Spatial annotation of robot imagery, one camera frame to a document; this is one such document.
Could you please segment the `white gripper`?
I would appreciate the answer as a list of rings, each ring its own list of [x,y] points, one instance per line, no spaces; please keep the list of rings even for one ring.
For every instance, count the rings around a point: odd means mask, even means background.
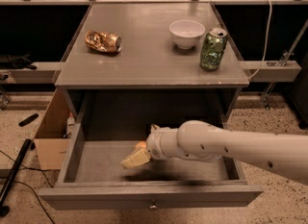
[[[176,129],[161,128],[156,124],[151,124],[150,132],[146,139],[147,150],[142,147],[136,148],[121,162],[123,168],[129,169],[147,164],[151,158],[154,160],[168,160],[177,156]]]

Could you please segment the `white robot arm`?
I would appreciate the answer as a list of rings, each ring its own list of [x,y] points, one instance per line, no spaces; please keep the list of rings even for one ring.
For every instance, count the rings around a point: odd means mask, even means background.
[[[214,162],[220,157],[308,183],[308,136],[229,131],[196,120],[176,129],[154,125],[121,164],[133,168],[152,160]]]

